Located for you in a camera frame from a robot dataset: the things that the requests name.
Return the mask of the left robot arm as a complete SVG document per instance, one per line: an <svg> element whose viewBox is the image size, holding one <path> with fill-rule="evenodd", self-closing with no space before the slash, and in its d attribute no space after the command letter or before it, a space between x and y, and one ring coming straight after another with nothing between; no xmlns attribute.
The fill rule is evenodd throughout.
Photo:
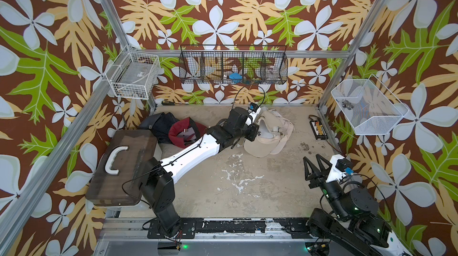
<svg viewBox="0 0 458 256"><path fill-rule="evenodd" d="M228 118L208 128L187 148L160 161L155 158L148 161L146 172L139 176L139 188L156 216L151 221L153 238L182 235L182 221L173 206L174 184L204 160L235 147L239 140L255 140L259 129L255 120L260 113L261 107L255 103L247 109L232 108Z"/></svg>

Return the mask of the black baseball cap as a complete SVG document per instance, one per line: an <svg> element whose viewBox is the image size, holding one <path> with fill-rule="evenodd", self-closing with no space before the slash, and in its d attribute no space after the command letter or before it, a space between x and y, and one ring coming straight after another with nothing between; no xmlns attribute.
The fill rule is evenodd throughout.
<svg viewBox="0 0 458 256"><path fill-rule="evenodd" d="M172 144L169 138L169 131L178 121L179 119L175 118L172 113L158 113L143 120L137 129L150 130L158 143Z"/></svg>

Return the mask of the maroon baseball cap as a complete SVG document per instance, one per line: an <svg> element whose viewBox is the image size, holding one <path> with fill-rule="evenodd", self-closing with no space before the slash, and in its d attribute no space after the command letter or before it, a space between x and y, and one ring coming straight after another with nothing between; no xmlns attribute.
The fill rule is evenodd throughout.
<svg viewBox="0 0 458 256"><path fill-rule="evenodd" d="M174 123L169 130L168 137L173 145L185 149L199 140L206 131L206 126L188 117Z"/></svg>

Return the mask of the beige baseball cap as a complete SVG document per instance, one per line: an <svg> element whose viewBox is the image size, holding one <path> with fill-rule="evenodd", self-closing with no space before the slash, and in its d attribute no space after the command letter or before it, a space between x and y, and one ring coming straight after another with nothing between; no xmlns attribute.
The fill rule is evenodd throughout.
<svg viewBox="0 0 458 256"><path fill-rule="evenodd" d="M258 133L254 141L245 140L245 151L257 158L277 155L290 139L294 125L277 110L264 110L257 119Z"/></svg>

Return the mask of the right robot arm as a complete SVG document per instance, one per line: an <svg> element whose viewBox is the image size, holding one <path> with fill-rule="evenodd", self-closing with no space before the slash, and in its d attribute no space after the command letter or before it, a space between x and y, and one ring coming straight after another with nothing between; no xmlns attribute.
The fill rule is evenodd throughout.
<svg viewBox="0 0 458 256"><path fill-rule="evenodd" d="M391 226L378 216L378 202L362 183L352 180L350 160L320 154L316 162L303 158L305 180L311 189L322 192L330 213L316 208L307 220L310 233L329 239L355 256L409 256L410 251L397 238Z"/></svg>

